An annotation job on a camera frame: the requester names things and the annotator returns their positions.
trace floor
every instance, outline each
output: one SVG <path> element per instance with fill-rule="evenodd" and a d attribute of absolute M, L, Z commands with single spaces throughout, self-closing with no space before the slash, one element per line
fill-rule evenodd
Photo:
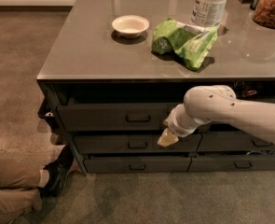
<path fill-rule="evenodd" d="M 0 157 L 35 165 L 55 159 L 60 137 L 37 116 L 35 81 L 67 12 L 0 11 Z M 275 224 L 275 172 L 69 176 L 65 193 L 16 224 Z"/>

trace green bag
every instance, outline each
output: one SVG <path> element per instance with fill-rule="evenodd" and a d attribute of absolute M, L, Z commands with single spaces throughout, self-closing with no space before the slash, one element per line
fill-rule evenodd
<path fill-rule="evenodd" d="M 156 27 L 152 51 L 158 54 L 174 52 L 186 68 L 198 71 L 217 39 L 217 27 L 199 27 L 167 19 Z"/>

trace white bottle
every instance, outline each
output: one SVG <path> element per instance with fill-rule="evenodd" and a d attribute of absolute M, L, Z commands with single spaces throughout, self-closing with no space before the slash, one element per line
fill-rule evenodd
<path fill-rule="evenodd" d="M 227 0 L 196 0 L 191 20 L 198 26 L 219 26 Z"/>

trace small white dish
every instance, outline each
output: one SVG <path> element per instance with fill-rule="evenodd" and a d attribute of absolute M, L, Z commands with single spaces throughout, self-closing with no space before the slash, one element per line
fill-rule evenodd
<path fill-rule="evenodd" d="M 126 38 L 136 38 L 149 26 L 147 19 L 135 15 L 116 18 L 112 27 Z"/>

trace black shoe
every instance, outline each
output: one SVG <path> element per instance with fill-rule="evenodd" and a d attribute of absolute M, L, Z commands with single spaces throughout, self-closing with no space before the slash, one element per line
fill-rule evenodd
<path fill-rule="evenodd" d="M 57 197 L 65 188 L 66 177 L 74 160 L 69 146 L 65 146 L 57 160 L 45 166 L 49 171 L 49 181 L 44 188 L 39 189 L 41 197 Z"/>

